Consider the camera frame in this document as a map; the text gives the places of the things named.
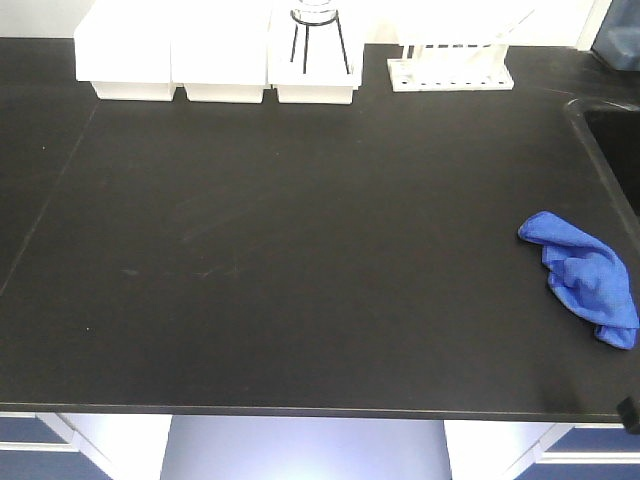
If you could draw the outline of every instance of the white storage container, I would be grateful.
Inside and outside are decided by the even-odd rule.
[[[260,103],[267,85],[270,2],[180,4],[171,69],[192,101]]]
[[[349,72],[345,68],[337,22],[309,27],[307,71],[303,72],[305,27],[291,18],[298,0],[279,2],[271,17],[269,83],[282,103],[350,104],[362,84],[364,34],[350,4],[336,2]],[[295,37],[295,55],[292,50]]]
[[[102,99],[172,100],[168,18],[165,0],[97,0],[74,32],[76,78]]]

